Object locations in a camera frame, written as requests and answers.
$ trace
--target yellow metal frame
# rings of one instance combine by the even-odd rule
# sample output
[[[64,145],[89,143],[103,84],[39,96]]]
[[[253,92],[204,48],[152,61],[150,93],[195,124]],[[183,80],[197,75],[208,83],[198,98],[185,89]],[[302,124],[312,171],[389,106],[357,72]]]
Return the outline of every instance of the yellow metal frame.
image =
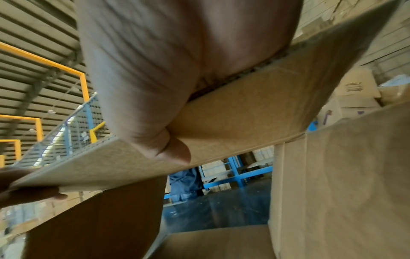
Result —
[[[0,140],[0,142],[14,142],[14,153],[16,154],[16,160],[21,159],[21,141],[20,140]]]
[[[0,168],[3,168],[5,166],[6,166],[6,156],[0,155]]]
[[[83,72],[72,69],[70,67],[66,67],[64,65],[53,62],[53,61],[48,60],[46,58],[42,58],[40,56],[31,54],[30,52],[15,48],[15,47],[10,46],[8,44],[5,44],[3,42],[0,42],[0,49],[5,50],[5,51],[10,52],[10,53],[13,53],[13,54],[16,54],[16,55],[19,55],[19,56],[22,56],[22,57],[27,58],[27,59],[31,59],[31,60],[36,61],[38,63],[43,63],[43,64],[46,64],[46,65],[49,65],[49,66],[52,66],[52,67],[56,67],[56,68],[61,69],[65,72],[69,72],[71,74],[79,76],[80,77],[80,83],[81,83],[81,89],[82,89],[82,96],[84,98],[84,102],[88,102],[90,100],[90,95],[88,93],[87,80],[86,80],[85,74]]]
[[[95,135],[95,131],[101,129],[102,127],[104,127],[104,125],[105,125],[105,122],[102,122],[102,123],[98,124],[97,127],[90,130],[91,143],[97,142],[97,136]]]
[[[35,130],[37,133],[37,141],[40,142],[44,138],[43,134],[43,126],[41,125],[40,118],[32,118],[32,117],[22,117],[22,116],[12,116],[12,115],[2,115],[0,114],[0,118],[5,119],[20,119],[20,120],[34,120],[35,121]]]

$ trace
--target corrugated metal ceiling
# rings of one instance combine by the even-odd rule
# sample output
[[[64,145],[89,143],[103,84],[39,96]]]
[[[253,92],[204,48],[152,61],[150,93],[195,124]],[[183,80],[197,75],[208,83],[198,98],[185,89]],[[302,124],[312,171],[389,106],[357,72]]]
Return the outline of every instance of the corrugated metal ceiling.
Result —
[[[0,0],[0,41],[86,72],[71,0]],[[44,134],[66,119],[83,103],[79,78],[50,69],[0,50],[0,114],[42,118]],[[55,80],[44,83],[46,73]],[[0,138],[20,139],[23,154],[36,142],[34,128],[30,121],[0,118]],[[14,162],[13,145],[0,146],[0,153],[6,164]]]

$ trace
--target human hand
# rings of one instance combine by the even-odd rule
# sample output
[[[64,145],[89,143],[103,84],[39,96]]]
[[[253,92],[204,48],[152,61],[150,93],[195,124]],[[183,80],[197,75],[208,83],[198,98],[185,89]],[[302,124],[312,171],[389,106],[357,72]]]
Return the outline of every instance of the human hand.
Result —
[[[302,3],[77,0],[81,46],[108,127],[148,158],[189,163],[188,147],[166,126],[196,88],[286,48]]]
[[[19,168],[0,169],[0,208],[41,201],[48,198],[64,200],[67,195],[59,193],[58,187],[30,187],[9,189],[10,184],[32,171]]]

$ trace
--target ceiling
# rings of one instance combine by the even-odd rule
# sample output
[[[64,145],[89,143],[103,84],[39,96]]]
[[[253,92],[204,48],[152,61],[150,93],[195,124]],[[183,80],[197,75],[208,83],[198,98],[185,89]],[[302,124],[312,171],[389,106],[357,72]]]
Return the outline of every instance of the ceiling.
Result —
[[[72,0],[0,0],[0,24],[1,42],[86,72]],[[82,103],[78,77],[0,50],[0,114],[41,118],[47,135]],[[20,139],[24,154],[36,142],[34,128],[0,118],[0,139]],[[12,144],[1,143],[0,154],[6,165],[15,162]]]

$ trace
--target floor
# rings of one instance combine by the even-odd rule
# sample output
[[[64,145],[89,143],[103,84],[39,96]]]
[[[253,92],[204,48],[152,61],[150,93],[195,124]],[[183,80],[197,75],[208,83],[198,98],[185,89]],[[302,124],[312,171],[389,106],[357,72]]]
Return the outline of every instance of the floor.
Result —
[[[162,227],[168,233],[267,224],[271,180],[225,190],[181,204],[165,206]]]

